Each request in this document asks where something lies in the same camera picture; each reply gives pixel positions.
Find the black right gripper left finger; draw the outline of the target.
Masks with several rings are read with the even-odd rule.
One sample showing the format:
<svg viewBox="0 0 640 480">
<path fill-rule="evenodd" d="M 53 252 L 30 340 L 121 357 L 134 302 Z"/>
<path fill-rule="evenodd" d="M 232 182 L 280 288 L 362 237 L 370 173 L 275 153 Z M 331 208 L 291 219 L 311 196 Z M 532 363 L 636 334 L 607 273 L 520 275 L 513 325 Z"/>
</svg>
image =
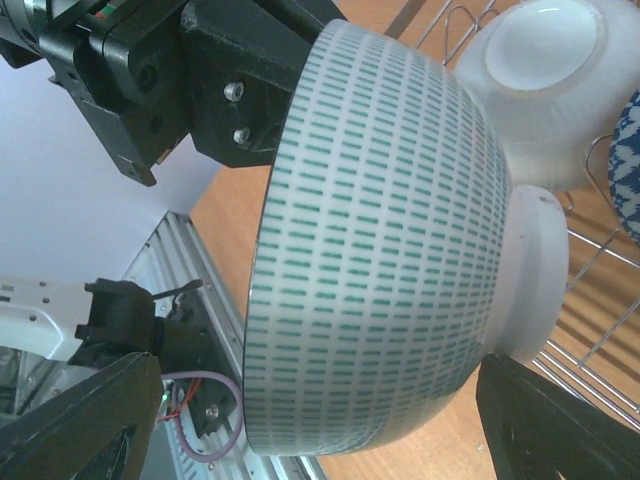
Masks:
<svg viewBox="0 0 640 480">
<path fill-rule="evenodd" d="M 137 479 L 163 394 L 132 353 L 1 428 L 3 479 Z"/>
</svg>

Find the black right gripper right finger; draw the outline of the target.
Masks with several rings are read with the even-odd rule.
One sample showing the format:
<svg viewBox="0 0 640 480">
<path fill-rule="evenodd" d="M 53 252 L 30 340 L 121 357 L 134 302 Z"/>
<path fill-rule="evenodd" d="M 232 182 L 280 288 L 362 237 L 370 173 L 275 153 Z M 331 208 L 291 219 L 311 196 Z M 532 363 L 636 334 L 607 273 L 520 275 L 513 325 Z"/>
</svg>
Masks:
<svg viewBox="0 0 640 480">
<path fill-rule="evenodd" d="M 481 362 L 476 403 L 498 479 L 637 479 L 639 433 L 508 356 Z"/>
</svg>

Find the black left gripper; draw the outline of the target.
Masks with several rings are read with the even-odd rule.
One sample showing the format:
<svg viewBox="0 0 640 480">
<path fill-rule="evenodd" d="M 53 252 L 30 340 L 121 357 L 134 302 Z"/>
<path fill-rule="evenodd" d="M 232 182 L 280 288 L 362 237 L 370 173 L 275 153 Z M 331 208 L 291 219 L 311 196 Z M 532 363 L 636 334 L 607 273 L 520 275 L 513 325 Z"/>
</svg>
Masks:
<svg viewBox="0 0 640 480">
<path fill-rule="evenodd" d="M 45 60 L 117 169 L 146 186 L 185 138 L 229 168 L 272 163 L 332 1 L 5 1 L 1 54 Z"/>
</svg>

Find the chrome wire dish rack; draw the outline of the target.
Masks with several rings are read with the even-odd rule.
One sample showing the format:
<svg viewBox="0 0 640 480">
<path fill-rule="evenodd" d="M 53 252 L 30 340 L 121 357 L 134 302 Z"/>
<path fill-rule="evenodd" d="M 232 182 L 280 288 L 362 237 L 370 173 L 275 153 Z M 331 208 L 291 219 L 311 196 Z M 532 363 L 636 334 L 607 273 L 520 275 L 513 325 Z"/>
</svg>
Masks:
<svg viewBox="0 0 640 480">
<path fill-rule="evenodd" d="M 445 64 L 510 1 L 387 1 L 384 32 Z M 639 250 L 613 208 L 607 179 L 587 159 L 585 188 L 560 195 L 570 264 L 564 305 L 534 366 L 560 386 L 639 426 Z"/>
</svg>

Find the pale green dashed bowl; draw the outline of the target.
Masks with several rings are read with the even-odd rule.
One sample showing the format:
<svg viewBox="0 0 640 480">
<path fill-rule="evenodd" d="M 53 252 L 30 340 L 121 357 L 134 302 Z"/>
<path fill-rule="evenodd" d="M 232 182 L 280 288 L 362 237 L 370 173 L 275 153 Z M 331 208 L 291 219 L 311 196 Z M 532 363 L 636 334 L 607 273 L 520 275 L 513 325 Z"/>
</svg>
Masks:
<svg viewBox="0 0 640 480">
<path fill-rule="evenodd" d="M 329 22 L 292 95 L 256 238 L 250 447 L 323 456 L 408 435 L 486 356 L 538 354 L 568 260 L 558 200 L 512 182 L 487 114 L 449 70 Z"/>
</svg>

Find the blue patterned bowl red inside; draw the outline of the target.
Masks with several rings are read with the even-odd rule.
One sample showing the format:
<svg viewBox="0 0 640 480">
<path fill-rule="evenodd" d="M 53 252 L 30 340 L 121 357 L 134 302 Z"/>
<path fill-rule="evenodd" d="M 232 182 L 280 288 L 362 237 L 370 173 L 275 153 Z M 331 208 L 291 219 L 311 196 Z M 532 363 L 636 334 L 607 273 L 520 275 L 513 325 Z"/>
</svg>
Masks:
<svg viewBox="0 0 640 480">
<path fill-rule="evenodd" d="M 631 95 L 614 128 L 608 182 L 620 224 L 639 245 L 639 89 Z"/>
</svg>

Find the plain white bowl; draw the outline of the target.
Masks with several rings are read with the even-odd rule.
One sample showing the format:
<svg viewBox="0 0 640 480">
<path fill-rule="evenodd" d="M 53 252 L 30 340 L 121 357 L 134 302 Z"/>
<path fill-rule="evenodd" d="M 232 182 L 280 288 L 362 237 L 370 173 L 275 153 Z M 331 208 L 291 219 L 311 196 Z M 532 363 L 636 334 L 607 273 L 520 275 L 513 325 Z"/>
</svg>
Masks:
<svg viewBox="0 0 640 480">
<path fill-rule="evenodd" d="M 511 178 L 552 191 L 607 172 L 612 133 L 639 86 L 639 8 L 631 1 L 522 1 L 491 19 L 454 76 L 486 112 Z"/>
</svg>

